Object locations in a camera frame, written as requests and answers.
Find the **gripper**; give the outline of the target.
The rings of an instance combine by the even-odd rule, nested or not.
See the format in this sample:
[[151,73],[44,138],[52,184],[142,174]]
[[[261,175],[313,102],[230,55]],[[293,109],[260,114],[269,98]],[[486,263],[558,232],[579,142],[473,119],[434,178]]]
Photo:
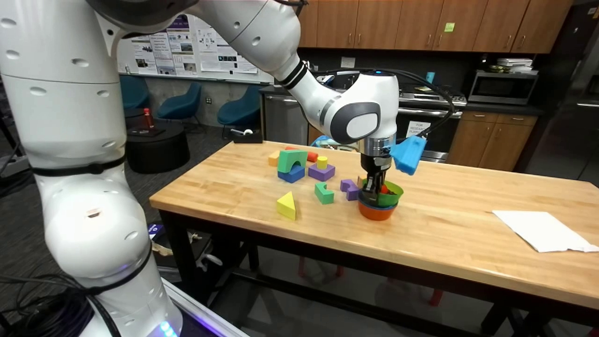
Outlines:
[[390,155],[361,155],[361,167],[366,172],[366,179],[363,181],[364,194],[387,194],[385,176],[391,165],[392,157]]

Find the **blue plastic bowl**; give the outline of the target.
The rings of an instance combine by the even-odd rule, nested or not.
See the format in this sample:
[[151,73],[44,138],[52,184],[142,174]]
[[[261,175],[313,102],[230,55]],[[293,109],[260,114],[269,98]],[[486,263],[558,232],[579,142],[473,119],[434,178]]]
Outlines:
[[366,207],[372,209],[386,210],[396,207],[399,203],[400,197],[401,196],[399,195],[381,194],[377,196],[376,200],[371,200],[364,196],[359,196],[358,200]]

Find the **purple notched block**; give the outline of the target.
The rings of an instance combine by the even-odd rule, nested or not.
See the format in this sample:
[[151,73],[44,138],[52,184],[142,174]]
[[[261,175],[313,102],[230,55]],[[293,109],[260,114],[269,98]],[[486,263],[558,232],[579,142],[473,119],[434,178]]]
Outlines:
[[354,201],[358,199],[360,188],[351,179],[343,179],[340,181],[340,191],[344,192],[348,201]]

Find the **orange plastic bowl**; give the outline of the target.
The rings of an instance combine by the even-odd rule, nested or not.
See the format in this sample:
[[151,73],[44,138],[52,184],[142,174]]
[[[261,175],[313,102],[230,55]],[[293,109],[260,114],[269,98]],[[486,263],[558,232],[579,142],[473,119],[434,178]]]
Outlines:
[[360,214],[364,216],[366,219],[376,221],[389,219],[394,213],[397,206],[398,203],[395,203],[394,205],[389,205],[387,207],[375,207],[372,205],[367,205],[362,201],[358,202],[358,209]]

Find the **green notched block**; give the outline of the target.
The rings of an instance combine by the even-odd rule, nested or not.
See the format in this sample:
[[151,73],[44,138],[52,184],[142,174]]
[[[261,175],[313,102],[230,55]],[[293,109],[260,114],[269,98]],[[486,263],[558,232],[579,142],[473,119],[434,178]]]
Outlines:
[[335,192],[328,189],[326,182],[318,182],[314,185],[314,193],[322,205],[334,203]]

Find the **purple square block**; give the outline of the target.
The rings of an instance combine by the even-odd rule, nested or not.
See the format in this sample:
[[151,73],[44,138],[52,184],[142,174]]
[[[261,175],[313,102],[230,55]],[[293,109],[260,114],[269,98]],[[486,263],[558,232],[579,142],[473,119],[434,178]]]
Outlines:
[[317,164],[308,167],[308,175],[320,182],[331,179],[336,173],[336,167],[328,164],[326,168],[320,169]]

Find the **red block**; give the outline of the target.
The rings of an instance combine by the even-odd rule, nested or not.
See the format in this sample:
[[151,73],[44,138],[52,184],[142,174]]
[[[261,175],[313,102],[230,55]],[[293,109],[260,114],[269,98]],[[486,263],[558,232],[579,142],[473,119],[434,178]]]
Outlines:
[[[295,147],[285,147],[285,151],[299,151],[299,148]],[[317,162],[318,154],[316,152],[307,151],[307,160],[308,162]]]

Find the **blue block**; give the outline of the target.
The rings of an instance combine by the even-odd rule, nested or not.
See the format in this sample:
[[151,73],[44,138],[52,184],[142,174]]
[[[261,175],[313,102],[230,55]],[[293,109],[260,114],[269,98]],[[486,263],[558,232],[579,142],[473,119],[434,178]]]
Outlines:
[[295,164],[291,167],[290,171],[283,173],[282,171],[277,172],[278,178],[289,183],[295,183],[305,177],[305,168],[299,164]]

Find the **yellow triangle block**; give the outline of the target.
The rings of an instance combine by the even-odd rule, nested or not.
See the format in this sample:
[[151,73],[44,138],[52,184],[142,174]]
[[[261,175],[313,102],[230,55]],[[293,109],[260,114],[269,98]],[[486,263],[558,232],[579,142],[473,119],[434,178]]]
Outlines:
[[284,194],[276,201],[276,211],[278,214],[287,219],[297,219],[297,209],[295,207],[295,200],[291,191]]

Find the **green arch block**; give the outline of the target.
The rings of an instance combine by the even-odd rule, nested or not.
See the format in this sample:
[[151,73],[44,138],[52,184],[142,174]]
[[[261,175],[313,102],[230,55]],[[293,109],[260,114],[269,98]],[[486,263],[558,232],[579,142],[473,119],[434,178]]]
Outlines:
[[305,167],[308,152],[302,150],[281,151],[277,164],[277,171],[280,173],[290,173],[294,166]]

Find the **stove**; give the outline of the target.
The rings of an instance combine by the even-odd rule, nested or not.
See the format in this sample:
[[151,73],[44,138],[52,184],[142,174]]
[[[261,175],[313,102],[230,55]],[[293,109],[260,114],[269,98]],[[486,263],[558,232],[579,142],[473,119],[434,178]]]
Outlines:
[[[466,96],[448,85],[440,89],[447,93],[455,106],[455,113],[448,121],[426,136],[422,154],[423,161],[446,162],[462,112],[466,107]],[[426,86],[413,83],[399,84],[399,109],[396,116],[396,143],[415,136],[440,121],[448,112],[447,100]]]

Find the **dishwasher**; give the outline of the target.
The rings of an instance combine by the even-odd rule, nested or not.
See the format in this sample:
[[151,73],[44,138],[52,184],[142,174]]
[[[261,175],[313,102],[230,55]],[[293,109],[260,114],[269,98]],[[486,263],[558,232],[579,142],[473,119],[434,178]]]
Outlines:
[[308,145],[308,122],[301,105],[282,88],[260,90],[262,133],[266,141]]

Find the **wooden base cabinet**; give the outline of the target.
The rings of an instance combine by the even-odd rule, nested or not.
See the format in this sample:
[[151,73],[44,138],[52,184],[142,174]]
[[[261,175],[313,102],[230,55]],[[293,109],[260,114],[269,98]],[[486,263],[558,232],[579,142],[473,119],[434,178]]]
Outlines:
[[465,111],[446,162],[512,171],[537,119],[531,115]]

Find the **black tape dispenser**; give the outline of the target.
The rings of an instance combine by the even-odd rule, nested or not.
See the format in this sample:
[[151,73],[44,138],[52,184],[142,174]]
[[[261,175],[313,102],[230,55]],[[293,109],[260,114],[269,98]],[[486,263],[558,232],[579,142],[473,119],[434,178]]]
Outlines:
[[261,144],[263,143],[263,135],[260,133],[260,130],[229,130],[231,139],[235,144]]

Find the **teal chair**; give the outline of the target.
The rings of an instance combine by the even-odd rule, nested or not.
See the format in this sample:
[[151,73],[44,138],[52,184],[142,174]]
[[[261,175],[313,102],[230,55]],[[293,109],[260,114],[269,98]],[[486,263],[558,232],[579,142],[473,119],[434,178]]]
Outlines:
[[150,107],[150,95],[144,79],[133,75],[120,75],[119,78],[125,110]]
[[261,86],[250,85],[242,98],[227,102],[220,107],[217,121],[223,126],[222,138],[227,138],[227,133],[234,126],[255,126],[260,120]]
[[159,107],[157,117],[169,121],[182,121],[192,118],[197,126],[201,127],[197,111],[201,103],[202,89],[201,83],[191,83],[185,94],[166,99]]

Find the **microwave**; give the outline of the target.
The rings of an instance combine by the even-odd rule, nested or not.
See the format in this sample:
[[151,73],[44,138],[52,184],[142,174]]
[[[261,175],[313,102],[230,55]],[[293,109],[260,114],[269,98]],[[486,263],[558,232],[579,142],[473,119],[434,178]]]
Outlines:
[[527,105],[537,79],[536,74],[475,71],[462,90],[468,103]]

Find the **white paper sheet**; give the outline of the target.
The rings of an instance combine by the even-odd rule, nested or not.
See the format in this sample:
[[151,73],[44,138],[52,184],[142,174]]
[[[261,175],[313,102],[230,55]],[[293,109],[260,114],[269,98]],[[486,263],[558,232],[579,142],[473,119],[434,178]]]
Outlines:
[[493,210],[492,213],[539,253],[599,252],[565,224],[547,212]]

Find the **stack of dishes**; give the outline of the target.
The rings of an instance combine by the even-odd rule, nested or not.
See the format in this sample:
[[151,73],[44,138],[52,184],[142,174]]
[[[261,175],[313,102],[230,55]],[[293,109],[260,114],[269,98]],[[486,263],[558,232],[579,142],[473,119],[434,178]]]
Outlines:
[[538,70],[533,68],[533,60],[530,58],[498,58],[496,63],[488,65],[488,71],[503,74],[538,73]]

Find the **refrigerator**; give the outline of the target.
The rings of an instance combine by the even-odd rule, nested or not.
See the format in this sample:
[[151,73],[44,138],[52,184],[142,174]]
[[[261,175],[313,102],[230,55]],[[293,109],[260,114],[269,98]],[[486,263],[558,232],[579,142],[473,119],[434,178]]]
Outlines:
[[599,0],[575,0],[537,65],[530,102],[543,113],[515,170],[599,187]]

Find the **board with posters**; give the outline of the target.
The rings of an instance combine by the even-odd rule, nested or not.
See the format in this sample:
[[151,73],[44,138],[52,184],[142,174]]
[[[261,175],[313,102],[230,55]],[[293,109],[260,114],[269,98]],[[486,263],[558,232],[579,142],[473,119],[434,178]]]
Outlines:
[[244,59],[214,28],[192,15],[178,16],[158,33],[121,40],[117,64],[120,74],[274,83],[271,75]]

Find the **round black table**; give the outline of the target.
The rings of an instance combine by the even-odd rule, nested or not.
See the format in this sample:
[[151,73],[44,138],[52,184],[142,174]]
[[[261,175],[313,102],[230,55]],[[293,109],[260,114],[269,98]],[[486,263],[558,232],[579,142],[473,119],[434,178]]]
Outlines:
[[179,122],[154,119],[148,129],[143,109],[124,111],[127,128],[126,160],[139,174],[158,174],[178,169],[190,160],[188,137]]

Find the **row of wooden wall cabinets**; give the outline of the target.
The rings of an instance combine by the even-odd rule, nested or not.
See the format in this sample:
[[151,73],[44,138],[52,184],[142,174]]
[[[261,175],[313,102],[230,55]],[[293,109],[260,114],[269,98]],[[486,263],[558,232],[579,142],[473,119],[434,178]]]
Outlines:
[[[574,0],[308,0],[300,47],[548,53]],[[444,32],[455,22],[453,32]]]

